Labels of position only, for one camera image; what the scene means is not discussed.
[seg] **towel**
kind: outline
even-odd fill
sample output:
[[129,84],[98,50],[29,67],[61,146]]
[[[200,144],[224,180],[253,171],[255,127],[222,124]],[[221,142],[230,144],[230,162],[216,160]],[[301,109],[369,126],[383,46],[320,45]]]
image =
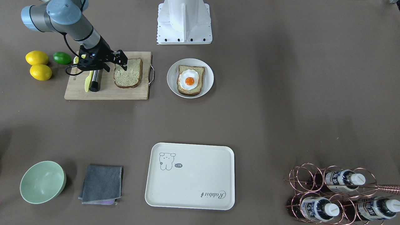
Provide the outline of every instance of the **towel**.
[[89,165],[78,199],[82,204],[112,205],[121,197],[122,167]]

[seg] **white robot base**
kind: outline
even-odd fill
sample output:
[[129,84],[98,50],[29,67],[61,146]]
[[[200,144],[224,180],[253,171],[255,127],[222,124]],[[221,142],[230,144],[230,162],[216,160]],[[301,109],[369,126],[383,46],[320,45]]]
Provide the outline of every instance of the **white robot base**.
[[157,44],[210,44],[210,6],[203,0],[165,0],[158,5]]

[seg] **fried egg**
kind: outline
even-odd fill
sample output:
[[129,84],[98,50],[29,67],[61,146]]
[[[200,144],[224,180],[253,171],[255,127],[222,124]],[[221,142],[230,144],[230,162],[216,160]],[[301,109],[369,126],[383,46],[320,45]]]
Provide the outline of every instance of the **fried egg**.
[[197,87],[200,76],[195,70],[185,70],[178,75],[178,83],[183,90],[192,90]]

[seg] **white tray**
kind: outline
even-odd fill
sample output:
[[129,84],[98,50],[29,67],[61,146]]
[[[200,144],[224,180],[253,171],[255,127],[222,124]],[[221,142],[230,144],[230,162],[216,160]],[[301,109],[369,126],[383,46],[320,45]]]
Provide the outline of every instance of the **white tray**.
[[157,143],[145,199],[157,207],[228,210],[235,203],[234,154],[225,146]]

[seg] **toast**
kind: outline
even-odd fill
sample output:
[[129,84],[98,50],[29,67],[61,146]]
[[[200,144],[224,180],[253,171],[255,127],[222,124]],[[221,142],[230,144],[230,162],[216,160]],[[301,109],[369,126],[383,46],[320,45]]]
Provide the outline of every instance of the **toast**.
[[121,66],[115,65],[114,83],[119,88],[134,88],[139,86],[143,73],[143,60],[141,58],[128,59],[128,69],[124,71]]
[[[204,72],[206,71],[206,68],[202,66],[185,66],[185,65],[179,65],[178,67],[179,67],[179,74],[178,74],[178,79],[176,80],[176,84],[178,85],[179,93],[187,96],[195,96],[200,94],[201,89],[203,88]],[[192,90],[184,90],[179,84],[179,78],[181,74],[186,70],[195,70],[199,74],[198,84]]]

